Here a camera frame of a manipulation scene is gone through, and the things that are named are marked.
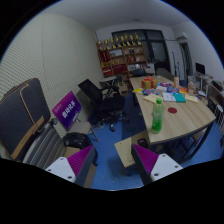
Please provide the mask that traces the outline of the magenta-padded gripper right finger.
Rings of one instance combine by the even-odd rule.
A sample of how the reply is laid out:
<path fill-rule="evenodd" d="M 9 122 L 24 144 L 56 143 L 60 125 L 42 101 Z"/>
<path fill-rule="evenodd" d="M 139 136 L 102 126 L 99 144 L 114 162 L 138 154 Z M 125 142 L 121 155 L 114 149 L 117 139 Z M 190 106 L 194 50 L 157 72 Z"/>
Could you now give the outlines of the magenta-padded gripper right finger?
<path fill-rule="evenodd" d="M 182 166 L 167 154 L 162 153 L 158 155 L 136 144 L 131 145 L 131 154 L 144 185 L 148 185 L 182 169 Z"/>

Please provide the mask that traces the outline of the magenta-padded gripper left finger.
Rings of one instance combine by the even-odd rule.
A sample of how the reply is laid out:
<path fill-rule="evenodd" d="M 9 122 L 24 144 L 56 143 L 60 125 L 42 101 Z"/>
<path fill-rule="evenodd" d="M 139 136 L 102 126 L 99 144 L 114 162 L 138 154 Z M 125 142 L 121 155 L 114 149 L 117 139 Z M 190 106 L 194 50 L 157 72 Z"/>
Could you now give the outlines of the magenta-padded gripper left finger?
<path fill-rule="evenodd" d="M 46 168 L 46 171 L 83 187 L 95 157 L 96 150 L 91 145 L 68 158 L 59 157 Z"/>

